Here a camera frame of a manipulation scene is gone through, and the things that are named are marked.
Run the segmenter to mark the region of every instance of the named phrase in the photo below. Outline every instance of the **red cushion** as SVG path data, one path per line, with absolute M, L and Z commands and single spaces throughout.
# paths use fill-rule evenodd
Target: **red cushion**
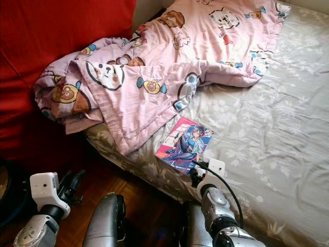
M 32 165 L 33 159 L 41 157 L 26 159 L 22 150 L 56 153 L 62 151 L 62 142 L 74 144 L 62 127 L 40 119 L 32 85 L 49 63 L 68 53 L 102 37 L 129 38 L 135 4 L 136 0 L 0 1 L 1 157 Z

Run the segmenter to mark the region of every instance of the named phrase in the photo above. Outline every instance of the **mattress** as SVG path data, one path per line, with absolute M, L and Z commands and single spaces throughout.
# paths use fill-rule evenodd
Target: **mattress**
M 214 130 L 204 159 L 225 162 L 248 231 L 268 246 L 329 246 L 328 41 L 328 15 L 292 6 L 273 63 L 253 87 L 198 88 L 188 107 L 127 156 L 105 124 L 85 135 L 106 159 L 182 202 L 196 193 L 189 176 L 155 153 L 181 116 L 196 121 Z

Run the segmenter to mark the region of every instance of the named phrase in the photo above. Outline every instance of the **book cover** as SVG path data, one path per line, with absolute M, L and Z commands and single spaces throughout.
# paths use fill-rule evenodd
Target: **book cover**
M 155 155 L 178 171 L 188 174 L 195 167 L 192 161 L 200 159 L 212 134 L 213 131 L 208 128 L 182 117 Z

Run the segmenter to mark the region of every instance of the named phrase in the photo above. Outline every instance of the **wooden floor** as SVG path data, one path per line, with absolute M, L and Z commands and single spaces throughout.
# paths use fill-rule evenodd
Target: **wooden floor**
M 98 202 L 108 192 L 124 196 L 127 229 L 126 246 L 177 246 L 182 206 L 141 179 L 122 171 L 95 152 L 83 166 L 86 175 L 77 195 L 84 195 L 82 205 L 74 204 L 70 215 L 61 222 L 58 247 L 82 246 L 84 234 Z M 1 229 L 0 246 L 12 240 L 26 219 L 16 220 Z

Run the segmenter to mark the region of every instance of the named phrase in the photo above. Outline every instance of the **pink blanket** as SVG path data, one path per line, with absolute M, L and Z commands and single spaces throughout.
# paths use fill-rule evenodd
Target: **pink blanket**
M 268 0 L 176 0 L 130 41 L 100 39 L 50 64 L 35 99 L 67 133 L 105 121 L 128 154 L 185 108 L 198 86 L 260 80 L 289 10 Z

